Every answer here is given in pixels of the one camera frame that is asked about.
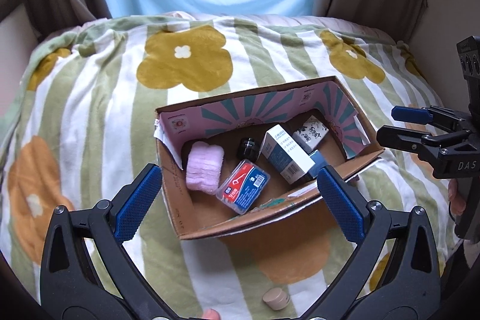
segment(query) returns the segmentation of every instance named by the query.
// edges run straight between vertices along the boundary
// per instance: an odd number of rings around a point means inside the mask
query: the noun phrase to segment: pink fluffy item
[[[219,145],[197,141],[188,155],[186,183],[189,190],[215,195],[220,180],[224,151]]]

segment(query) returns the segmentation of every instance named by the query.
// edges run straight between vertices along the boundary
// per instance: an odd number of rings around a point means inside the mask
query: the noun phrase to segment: bed sheet
[[[111,199],[146,163],[156,162],[159,106],[329,75],[339,78],[377,129],[411,126],[392,119],[394,105],[441,104],[408,47],[379,31],[316,17],[306,24],[289,19],[286,26],[271,25],[272,16],[203,17],[99,21],[64,32],[32,54],[21,113],[1,151],[0,248],[34,297],[53,208],[90,208]],[[344,27],[335,30],[333,23]],[[443,269],[459,240],[448,217],[447,182],[431,173],[415,155],[387,150],[360,175],[358,188],[390,209],[423,205]],[[87,246],[104,286],[117,294],[94,244]],[[242,234],[179,241],[161,197],[124,247],[181,316],[212,307],[226,320],[301,315],[354,249],[323,202]],[[388,242],[364,294],[376,285],[391,249]],[[291,295],[280,312],[261,302],[275,286]]]

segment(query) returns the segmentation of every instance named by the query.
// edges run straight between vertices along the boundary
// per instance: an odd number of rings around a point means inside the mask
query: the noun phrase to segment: blanket
[[[440,105],[408,47],[321,25],[262,26],[218,17],[188,21],[133,16],[67,31],[37,48],[21,82],[1,150],[0,248],[39,299],[39,264],[53,208],[112,199],[155,153],[157,107],[250,88],[335,75],[375,129],[394,105]],[[428,131],[436,134],[429,126]],[[393,210],[422,205],[441,270],[459,244],[448,216],[447,182],[416,155],[387,150],[362,172],[358,189]],[[297,317],[332,283],[354,245],[323,202],[282,221],[224,238],[179,241],[159,196],[124,247],[179,315],[212,307],[224,319]],[[363,294],[388,260],[386,243]],[[104,286],[118,294],[95,245],[87,247]],[[280,312],[262,303],[272,287],[289,292]]]

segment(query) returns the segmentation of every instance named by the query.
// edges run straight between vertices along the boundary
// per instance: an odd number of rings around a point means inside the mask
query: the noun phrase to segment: open box
[[[316,181],[292,187],[263,155],[256,164],[271,178],[251,210],[237,215],[215,196],[185,185],[188,153],[195,141],[224,148],[222,183],[238,164],[242,138],[262,141],[276,124],[292,134],[310,115],[330,131],[317,147],[345,180],[383,152],[376,133],[348,91],[334,76],[254,88],[156,110],[157,154],[163,173],[163,196],[180,239],[243,232],[285,218],[321,199]]]

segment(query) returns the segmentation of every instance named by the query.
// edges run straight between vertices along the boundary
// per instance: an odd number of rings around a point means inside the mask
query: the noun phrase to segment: bolt
[[[106,209],[110,205],[110,201],[108,199],[101,199],[97,202],[97,208],[99,209]]]
[[[58,205],[53,212],[55,214],[62,214],[65,211],[65,207],[63,205]]]
[[[374,211],[379,211],[383,207],[378,201],[370,201],[368,204]]]
[[[421,206],[416,206],[415,208],[415,213],[418,214],[419,216],[422,216],[425,214],[425,209],[423,209]]]

